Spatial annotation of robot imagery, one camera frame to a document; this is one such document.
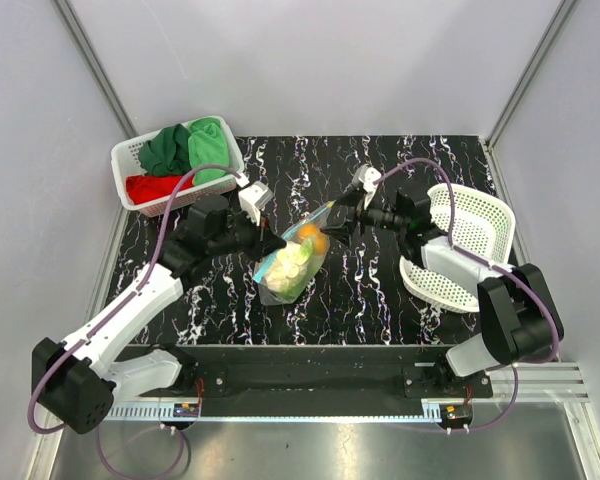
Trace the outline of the clear zip top bag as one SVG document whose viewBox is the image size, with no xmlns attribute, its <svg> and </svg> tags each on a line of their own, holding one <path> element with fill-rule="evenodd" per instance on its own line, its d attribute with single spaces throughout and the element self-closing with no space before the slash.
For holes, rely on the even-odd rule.
<svg viewBox="0 0 600 480">
<path fill-rule="evenodd" d="M 256 264 L 252 278 L 264 306 L 294 303 L 321 269 L 330 240 L 321 229 L 331 212 L 327 202 L 287 229 L 286 246 Z"/>
</svg>

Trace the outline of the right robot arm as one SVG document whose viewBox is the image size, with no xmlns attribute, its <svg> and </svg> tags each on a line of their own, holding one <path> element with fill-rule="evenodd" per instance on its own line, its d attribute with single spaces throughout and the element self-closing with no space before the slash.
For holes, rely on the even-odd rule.
<svg viewBox="0 0 600 480">
<path fill-rule="evenodd" d="M 446 396 L 466 389 L 470 376 L 519 361 L 555 359 L 564 327 L 541 270 L 507 262 L 515 217 L 497 198 L 461 185 L 438 184 L 420 195 L 397 192 L 385 208 L 352 189 L 335 202 L 322 231 L 347 245 L 368 228 L 394 234 L 400 273 L 422 273 L 424 300 L 446 305 L 462 290 L 477 302 L 479 334 L 451 347 L 434 371 Z"/>
</svg>

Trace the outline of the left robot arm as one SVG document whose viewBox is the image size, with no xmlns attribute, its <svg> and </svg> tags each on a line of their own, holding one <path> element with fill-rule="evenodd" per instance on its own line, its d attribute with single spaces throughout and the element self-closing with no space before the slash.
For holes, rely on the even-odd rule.
<svg viewBox="0 0 600 480">
<path fill-rule="evenodd" d="M 38 405 L 63 427 L 85 434 L 117 403 L 159 389 L 176 396 L 194 389 L 198 363 L 175 346 L 154 345 L 126 361 L 119 355 L 151 320 L 192 288 L 214 259 L 244 253 L 259 261 L 285 247 L 263 213 L 271 198 L 260 184 L 239 191 L 238 211 L 232 211 L 222 195 L 203 197 L 172 232 L 160 232 L 150 263 L 95 318 L 60 342 L 41 340 L 32 351 L 27 410 L 31 429 L 52 431 L 36 423 Z"/>
</svg>

